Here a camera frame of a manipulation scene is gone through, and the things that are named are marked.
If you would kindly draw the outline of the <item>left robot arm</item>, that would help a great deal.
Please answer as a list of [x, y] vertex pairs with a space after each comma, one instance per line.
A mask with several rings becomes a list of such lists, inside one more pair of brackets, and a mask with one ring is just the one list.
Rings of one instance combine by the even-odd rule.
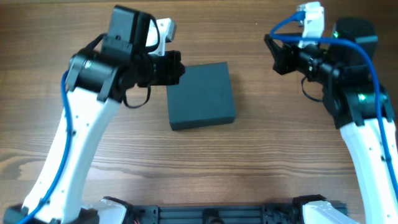
[[63, 111], [43, 169], [4, 223], [135, 223], [132, 206], [105, 197], [82, 201], [85, 181], [101, 138], [135, 86], [179, 83], [185, 67], [178, 51], [166, 50], [176, 25], [170, 18], [115, 6], [109, 29], [71, 59], [60, 84]]

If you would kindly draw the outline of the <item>dark green box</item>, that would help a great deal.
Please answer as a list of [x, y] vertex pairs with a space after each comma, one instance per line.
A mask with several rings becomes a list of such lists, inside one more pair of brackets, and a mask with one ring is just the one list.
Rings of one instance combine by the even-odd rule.
[[167, 87], [172, 131], [233, 123], [233, 90], [226, 62], [188, 66], [178, 85]]

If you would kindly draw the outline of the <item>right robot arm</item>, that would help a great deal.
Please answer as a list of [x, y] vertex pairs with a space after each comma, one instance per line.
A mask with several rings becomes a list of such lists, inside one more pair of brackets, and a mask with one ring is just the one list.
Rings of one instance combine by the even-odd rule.
[[297, 12], [289, 22], [301, 34], [281, 34], [274, 27], [264, 41], [274, 70], [300, 72], [321, 84], [322, 103], [349, 149], [367, 223], [397, 222], [397, 143], [395, 114], [388, 92], [379, 83], [372, 57], [378, 37], [374, 26], [357, 17], [338, 19], [331, 37], [321, 20]]

